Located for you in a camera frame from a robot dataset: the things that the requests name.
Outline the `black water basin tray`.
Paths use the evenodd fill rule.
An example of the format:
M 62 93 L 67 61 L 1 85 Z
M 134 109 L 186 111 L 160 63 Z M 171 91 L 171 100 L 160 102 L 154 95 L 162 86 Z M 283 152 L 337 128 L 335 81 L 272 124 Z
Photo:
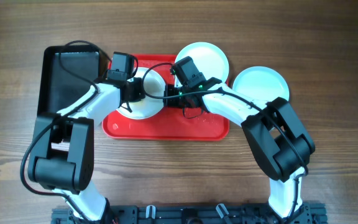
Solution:
M 62 45 L 44 51 L 37 116 L 57 113 L 90 90 L 107 68 L 108 57 L 90 45 Z

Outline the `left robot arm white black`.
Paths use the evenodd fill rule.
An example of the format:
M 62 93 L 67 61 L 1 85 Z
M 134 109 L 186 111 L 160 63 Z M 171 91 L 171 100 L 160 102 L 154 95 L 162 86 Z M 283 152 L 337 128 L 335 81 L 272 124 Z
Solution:
M 40 114 L 21 162 L 21 181 L 34 194 L 62 197 L 78 223 L 115 223 L 108 199 L 96 189 L 94 128 L 120 106 L 144 97 L 135 77 L 138 59 L 115 52 L 111 68 L 91 82 L 87 93 L 57 113 Z

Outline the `red plastic tray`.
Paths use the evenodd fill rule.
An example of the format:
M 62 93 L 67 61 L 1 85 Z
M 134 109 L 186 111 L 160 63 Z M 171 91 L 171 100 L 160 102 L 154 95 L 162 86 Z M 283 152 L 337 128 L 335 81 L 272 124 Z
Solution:
M 155 116 L 129 119 L 118 111 L 102 122 L 105 134 L 114 139 L 149 139 L 178 141 L 219 141 L 229 132 L 230 121 L 200 109 L 164 107 Z

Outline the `light blue plate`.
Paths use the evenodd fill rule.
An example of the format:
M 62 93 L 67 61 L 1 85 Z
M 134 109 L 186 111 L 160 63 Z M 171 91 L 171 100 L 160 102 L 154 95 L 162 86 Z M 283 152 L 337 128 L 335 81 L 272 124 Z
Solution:
M 217 78 L 226 83 L 229 76 L 229 61 L 224 52 L 214 44 L 208 42 L 195 42 L 179 51 L 175 62 L 185 57 L 191 57 L 198 71 L 204 76 L 204 84 L 210 78 Z
M 275 70 L 249 67 L 234 79 L 232 89 L 255 100 L 273 101 L 278 97 L 290 101 L 290 89 L 285 79 Z

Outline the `light blue plate top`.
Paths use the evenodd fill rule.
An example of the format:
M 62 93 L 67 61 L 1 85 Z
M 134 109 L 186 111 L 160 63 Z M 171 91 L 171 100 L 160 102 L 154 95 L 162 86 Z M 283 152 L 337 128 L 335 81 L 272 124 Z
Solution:
M 226 83 L 229 76 L 229 61 L 224 52 L 214 44 L 208 42 L 195 42 L 179 51 L 175 62 L 185 57 L 191 57 L 198 71 L 204 76 L 204 84 L 210 78 L 217 78 Z

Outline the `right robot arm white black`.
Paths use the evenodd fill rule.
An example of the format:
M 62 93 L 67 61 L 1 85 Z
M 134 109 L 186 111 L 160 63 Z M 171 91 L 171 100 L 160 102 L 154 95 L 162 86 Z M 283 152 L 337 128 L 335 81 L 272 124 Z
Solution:
M 301 180 L 315 144 L 288 100 L 258 103 L 230 89 L 218 78 L 206 78 L 191 57 L 170 66 L 181 87 L 169 87 L 164 102 L 177 108 L 199 108 L 239 125 L 260 169 L 270 179 L 268 204 L 283 222 L 292 222 L 301 207 Z

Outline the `white plate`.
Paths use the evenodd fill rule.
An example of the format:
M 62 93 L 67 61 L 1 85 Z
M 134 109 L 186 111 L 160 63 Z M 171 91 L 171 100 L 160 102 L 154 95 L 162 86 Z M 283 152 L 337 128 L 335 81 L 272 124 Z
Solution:
M 153 96 L 163 96 L 165 85 L 165 80 L 154 70 L 151 70 L 144 80 L 146 92 Z M 120 107 L 117 112 L 129 119 L 146 119 L 163 109 L 163 100 L 146 96 L 138 102 L 129 103 L 129 106 L 132 110 L 131 113 L 123 107 Z

